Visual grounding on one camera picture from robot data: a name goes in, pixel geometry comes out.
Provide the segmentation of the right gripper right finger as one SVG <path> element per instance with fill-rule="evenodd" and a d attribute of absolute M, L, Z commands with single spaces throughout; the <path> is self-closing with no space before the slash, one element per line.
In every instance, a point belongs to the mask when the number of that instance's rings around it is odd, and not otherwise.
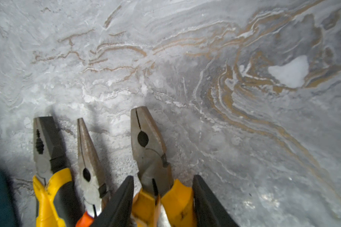
<path fill-rule="evenodd" d="M 198 227 L 239 227 L 200 175 L 193 177 Z"/>

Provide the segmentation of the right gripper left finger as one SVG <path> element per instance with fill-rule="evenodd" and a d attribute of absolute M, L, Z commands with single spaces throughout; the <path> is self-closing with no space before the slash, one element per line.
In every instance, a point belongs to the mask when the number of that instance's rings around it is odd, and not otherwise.
<path fill-rule="evenodd" d="M 133 194 L 134 178 L 127 176 L 91 227 L 127 227 L 130 224 Z"/>

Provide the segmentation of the orange black needle pliers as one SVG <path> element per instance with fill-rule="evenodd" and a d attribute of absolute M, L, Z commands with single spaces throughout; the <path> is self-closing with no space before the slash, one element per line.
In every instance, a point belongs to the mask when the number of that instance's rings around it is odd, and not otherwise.
<path fill-rule="evenodd" d="M 89 227 L 109 201 L 106 173 L 83 118 L 77 119 L 78 167 L 85 212 L 77 227 Z"/>

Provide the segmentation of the yellow black large pliers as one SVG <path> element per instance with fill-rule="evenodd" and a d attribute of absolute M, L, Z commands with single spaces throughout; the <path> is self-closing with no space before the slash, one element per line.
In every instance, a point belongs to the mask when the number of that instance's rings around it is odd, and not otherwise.
<path fill-rule="evenodd" d="M 131 145 L 142 186 L 131 211 L 137 226 L 157 226 L 164 208 L 172 227 L 195 227 L 194 192 L 173 179 L 164 139 L 147 107 L 131 110 Z"/>

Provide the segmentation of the yellow black combination pliers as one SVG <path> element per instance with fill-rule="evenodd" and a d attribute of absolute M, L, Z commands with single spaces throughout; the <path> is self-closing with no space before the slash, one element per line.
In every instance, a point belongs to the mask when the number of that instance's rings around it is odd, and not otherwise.
<path fill-rule="evenodd" d="M 65 147 L 52 116 L 33 122 L 37 227 L 74 227 L 81 217 Z"/>

